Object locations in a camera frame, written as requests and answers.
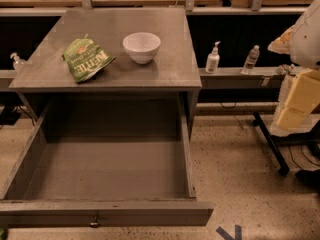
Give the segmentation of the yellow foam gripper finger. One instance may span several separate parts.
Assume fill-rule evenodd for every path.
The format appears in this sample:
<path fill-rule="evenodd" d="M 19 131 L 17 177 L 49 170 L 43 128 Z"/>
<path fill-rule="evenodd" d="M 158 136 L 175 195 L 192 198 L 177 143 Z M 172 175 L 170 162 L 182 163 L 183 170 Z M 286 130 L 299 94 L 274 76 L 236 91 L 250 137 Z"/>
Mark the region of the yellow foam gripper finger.
<path fill-rule="evenodd" d="M 320 72 L 304 70 L 292 79 L 291 88 L 275 125 L 283 130 L 298 128 L 319 104 Z"/>
<path fill-rule="evenodd" d="M 277 54 L 291 53 L 293 26 L 285 30 L 279 37 L 268 45 L 268 50 Z"/>

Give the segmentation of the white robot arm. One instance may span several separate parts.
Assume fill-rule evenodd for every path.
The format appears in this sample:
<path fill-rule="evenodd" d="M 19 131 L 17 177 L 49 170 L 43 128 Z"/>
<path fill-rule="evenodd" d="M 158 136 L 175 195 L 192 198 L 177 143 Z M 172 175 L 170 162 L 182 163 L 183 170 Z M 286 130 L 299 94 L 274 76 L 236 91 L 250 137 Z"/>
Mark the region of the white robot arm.
<path fill-rule="evenodd" d="M 296 23 L 272 41 L 268 50 L 289 54 L 303 68 L 292 79 L 275 125 L 285 131 L 297 129 L 320 104 L 320 0 L 314 0 Z"/>

